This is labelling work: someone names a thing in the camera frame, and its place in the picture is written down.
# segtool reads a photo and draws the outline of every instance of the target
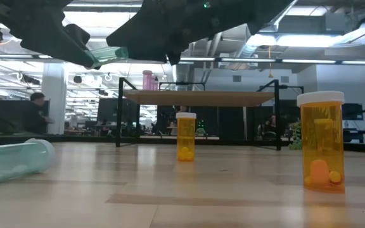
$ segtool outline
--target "white pillar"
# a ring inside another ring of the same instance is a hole
[[[45,63],[43,66],[42,93],[49,100],[48,134],[64,134],[68,73],[62,63]]]

